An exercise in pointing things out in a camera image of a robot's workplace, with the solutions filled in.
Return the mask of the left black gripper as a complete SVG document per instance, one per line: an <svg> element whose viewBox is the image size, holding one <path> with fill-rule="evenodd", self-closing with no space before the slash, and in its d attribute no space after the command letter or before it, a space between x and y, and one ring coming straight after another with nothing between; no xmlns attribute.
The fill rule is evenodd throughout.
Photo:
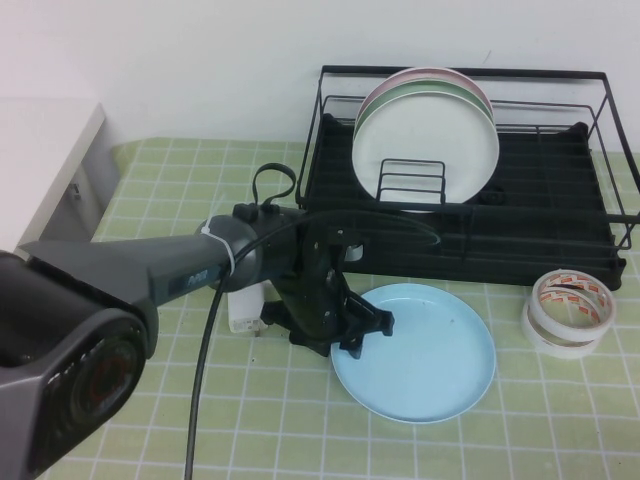
<svg viewBox="0 0 640 480"><path fill-rule="evenodd" d="M264 303L262 322L288 329L291 343L322 357L338 342L341 350L359 359L366 335L392 336L395 318L390 311L354 292L346 295L345 237L329 225L329 217L306 214L295 233L293 265L278 279L282 300Z"/></svg>

